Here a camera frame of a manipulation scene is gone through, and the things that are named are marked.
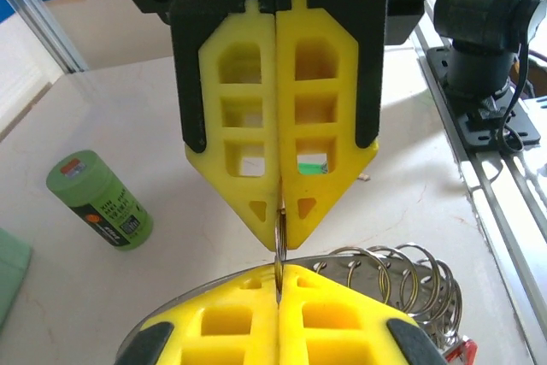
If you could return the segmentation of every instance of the black mounting plate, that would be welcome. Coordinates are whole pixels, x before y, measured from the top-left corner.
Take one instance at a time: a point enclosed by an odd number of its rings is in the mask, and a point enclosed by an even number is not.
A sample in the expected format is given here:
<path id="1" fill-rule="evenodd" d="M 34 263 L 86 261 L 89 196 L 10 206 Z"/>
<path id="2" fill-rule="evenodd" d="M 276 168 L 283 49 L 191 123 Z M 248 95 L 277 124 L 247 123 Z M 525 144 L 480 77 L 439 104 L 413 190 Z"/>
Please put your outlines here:
<path id="1" fill-rule="evenodd" d="M 495 101 L 488 100 L 483 101 L 470 101 L 454 95 L 448 85 L 446 76 L 448 73 L 448 66 L 450 64 L 450 48 L 441 47 L 430 49 L 426 53 L 427 63 L 432 70 L 433 76 L 437 81 L 441 94 L 443 96 L 446 107 L 449 110 L 450 117 L 456 125 L 460 138 L 466 150 L 473 152 L 479 151 L 499 151 L 499 145 L 496 141 L 496 132 L 499 128 L 499 121 L 472 121 L 474 116 L 479 114 L 480 109 L 484 107 L 492 107 L 505 110 L 509 106 L 509 102 L 513 97 L 513 92 L 508 91 L 501 97 L 498 97 Z M 517 104 L 513 110 L 514 115 L 510 118 L 509 124 L 511 127 L 519 133 L 524 145 L 535 145 L 539 143 L 541 135 L 536 127 L 532 124 L 532 121 L 524 111 L 524 109 Z"/>

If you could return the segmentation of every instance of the key ring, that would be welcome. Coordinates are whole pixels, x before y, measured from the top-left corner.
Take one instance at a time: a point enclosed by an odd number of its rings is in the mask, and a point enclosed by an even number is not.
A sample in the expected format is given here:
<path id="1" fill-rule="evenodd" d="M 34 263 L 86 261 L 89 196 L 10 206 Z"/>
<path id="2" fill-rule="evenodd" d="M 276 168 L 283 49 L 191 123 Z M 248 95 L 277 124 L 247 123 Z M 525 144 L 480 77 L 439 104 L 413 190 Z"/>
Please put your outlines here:
<path id="1" fill-rule="evenodd" d="M 273 271 L 275 287 L 279 294 L 283 287 L 283 263 L 287 258 L 287 216 L 285 209 L 278 210 L 277 224 L 275 224 L 275 257 Z"/>

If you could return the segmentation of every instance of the green object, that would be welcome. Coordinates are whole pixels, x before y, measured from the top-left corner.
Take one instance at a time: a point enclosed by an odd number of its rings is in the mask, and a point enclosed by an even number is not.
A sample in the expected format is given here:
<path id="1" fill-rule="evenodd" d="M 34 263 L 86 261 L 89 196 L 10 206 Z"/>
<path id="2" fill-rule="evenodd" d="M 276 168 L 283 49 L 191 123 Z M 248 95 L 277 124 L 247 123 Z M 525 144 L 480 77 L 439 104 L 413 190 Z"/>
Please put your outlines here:
<path id="1" fill-rule="evenodd" d="M 138 247 L 152 231 L 152 218 L 94 151 L 63 158 L 50 171 L 46 185 L 119 250 Z"/>
<path id="2" fill-rule="evenodd" d="M 0 328 L 15 300 L 31 258 L 31 247 L 0 228 Z"/>
<path id="3" fill-rule="evenodd" d="M 315 175 L 315 174 L 324 174 L 325 166 L 321 164 L 308 164 L 306 162 L 298 163 L 298 171 L 303 175 Z"/>

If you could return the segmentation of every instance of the white tabletop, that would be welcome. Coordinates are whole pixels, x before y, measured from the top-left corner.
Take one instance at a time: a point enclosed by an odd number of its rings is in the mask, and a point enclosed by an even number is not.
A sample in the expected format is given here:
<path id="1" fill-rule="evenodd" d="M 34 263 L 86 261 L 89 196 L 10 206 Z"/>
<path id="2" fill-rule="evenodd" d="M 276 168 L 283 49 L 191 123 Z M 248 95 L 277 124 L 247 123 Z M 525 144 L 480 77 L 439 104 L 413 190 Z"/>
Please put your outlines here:
<path id="1" fill-rule="evenodd" d="M 112 248 L 45 187 L 58 160 L 88 148 L 155 219 L 136 250 Z M 0 334 L 2 365 L 112 363 L 153 309 L 273 260 L 186 161 L 170 58 L 61 78 L 0 144 L 0 159 L 0 226 L 33 247 Z M 476 363 L 530 363 L 411 48 L 386 52 L 380 152 L 367 173 L 289 257 L 421 244 L 460 282 Z"/>

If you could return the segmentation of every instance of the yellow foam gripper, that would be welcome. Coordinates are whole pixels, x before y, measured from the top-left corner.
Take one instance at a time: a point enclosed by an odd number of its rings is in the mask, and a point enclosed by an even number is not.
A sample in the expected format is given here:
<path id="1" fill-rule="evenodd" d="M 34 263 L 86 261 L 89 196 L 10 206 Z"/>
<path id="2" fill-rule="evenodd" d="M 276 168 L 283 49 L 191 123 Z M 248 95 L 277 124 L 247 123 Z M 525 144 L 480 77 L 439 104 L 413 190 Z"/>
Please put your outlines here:
<path id="1" fill-rule="evenodd" d="M 256 268 L 148 319 L 174 329 L 156 365 L 406 365 L 386 322 L 404 313 L 299 266 Z"/>
<path id="2" fill-rule="evenodd" d="M 270 250 L 284 204 L 296 249 L 378 150 L 355 143 L 359 44 L 306 0 L 275 16 L 245 5 L 199 51 L 208 145 L 186 156 Z"/>

